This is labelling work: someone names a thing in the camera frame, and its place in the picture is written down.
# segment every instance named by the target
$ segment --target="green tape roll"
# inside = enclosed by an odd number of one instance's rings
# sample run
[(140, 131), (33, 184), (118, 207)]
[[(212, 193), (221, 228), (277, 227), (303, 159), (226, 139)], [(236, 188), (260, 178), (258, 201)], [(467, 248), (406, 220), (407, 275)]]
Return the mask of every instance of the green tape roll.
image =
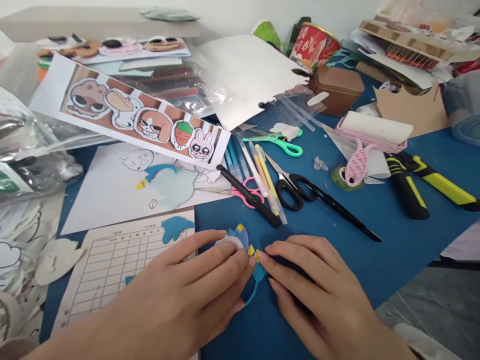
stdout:
[(343, 173), (345, 176), (345, 166), (343, 165), (336, 167), (335, 170), (331, 172), (331, 179), (333, 180), (335, 185), (337, 185), (340, 189), (343, 189), (345, 191), (355, 191), (364, 187), (365, 180), (362, 180), (361, 184), (355, 187), (348, 186), (347, 183), (345, 182), (344, 177), (342, 177), (341, 173)]

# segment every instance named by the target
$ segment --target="right hand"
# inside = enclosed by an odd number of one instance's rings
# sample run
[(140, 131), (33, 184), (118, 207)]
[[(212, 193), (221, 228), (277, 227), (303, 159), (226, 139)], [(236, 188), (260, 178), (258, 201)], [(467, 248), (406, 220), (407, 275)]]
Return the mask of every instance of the right hand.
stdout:
[[(296, 235), (265, 248), (300, 266), (315, 283), (266, 253), (258, 259), (273, 277), (280, 312), (310, 353), (321, 360), (417, 360), (402, 339), (380, 322), (359, 281), (323, 237)], [(299, 308), (295, 295), (308, 309)]]

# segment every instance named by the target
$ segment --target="red tin can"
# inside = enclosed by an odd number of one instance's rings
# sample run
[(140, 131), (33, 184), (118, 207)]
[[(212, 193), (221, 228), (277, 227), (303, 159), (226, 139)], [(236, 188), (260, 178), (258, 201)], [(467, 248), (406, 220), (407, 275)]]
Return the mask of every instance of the red tin can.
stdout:
[(340, 42), (331, 33), (311, 22), (304, 22), (290, 59), (312, 74), (319, 64), (325, 64), (339, 49)]

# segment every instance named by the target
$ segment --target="white roller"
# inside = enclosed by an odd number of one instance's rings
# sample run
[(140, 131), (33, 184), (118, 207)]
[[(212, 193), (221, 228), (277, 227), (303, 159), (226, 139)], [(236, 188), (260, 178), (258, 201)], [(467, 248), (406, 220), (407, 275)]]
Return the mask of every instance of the white roller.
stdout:
[(414, 130), (413, 125), (354, 111), (347, 113), (340, 128), (392, 145), (403, 143)]

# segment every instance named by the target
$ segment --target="blue table surface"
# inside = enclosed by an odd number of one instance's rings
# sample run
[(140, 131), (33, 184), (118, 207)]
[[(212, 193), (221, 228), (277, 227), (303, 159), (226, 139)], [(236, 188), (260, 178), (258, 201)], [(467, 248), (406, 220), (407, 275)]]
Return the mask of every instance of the blue table surface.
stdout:
[[(372, 102), (372, 85), (379, 83), (361, 74), (366, 91), (355, 104)], [(335, 127), (338, 118), (317, 115), (316, 118)], [(430, 261), (458, 235), (480, 218), (479, 213), (468, 212), (453, 204), (436, 189), (413, 175), (419, 192), (430, 211), (427, 220), (407, 218), (387, 180), (382, 185), (366, 185), (358, 191), (346, 192), (330, 178), (331, 170), (345, 164), (325, 132), (303, 129), (302, 137), (293, 141), (303, 147), (298, 158), (287, 156), (272, 143), (264, 149), (288, 173), (301, 174), (349, 209), (364, 224), (378, 234), (382, 243), (376, 243), (358, 231), (321, 202), (306, 202), (298, 212), (285, 210), (288, 225), (274, 229), (255, 210), (245, 207), (236, 198), (228, 198), (195, 206), (196, 231), (227, 229), (242, 223), (248, 230), (250, 242), (263, 249), (276, 240), (285, 240), (292, 234), (326, 237), (338, 250), (358, 277), (371, 305), (376, 308), (398, 289), (415, 277)], [(461, 188), (479, 197), (480, 149), (452, 137), (450, 130), (440, 130), (408, 141), (408, 152), (421, 156), (430, 166)], [(96, 146), (74, 151), (79, 162), (88, 169)], [(314, 158), (319, 156), (330, 171), (315, 171)], [(66, 190), (60, 218), (60, 228), (82, 185), (79, 181)], [(68, 235), (81, 242), (86, 231)], [(49, 286), (44, 308), (41, 339), (50, 336), (60, 301), (70, 274)], [(251, 291), (251, 284), (246, 291)], [(228, 329), (201, 350), (203, 360), (223, 359), (313, 359), (299, 338), (280, 315), (277, 300), (269, 282), (263, 280), (249, 306), (238, 313)]]

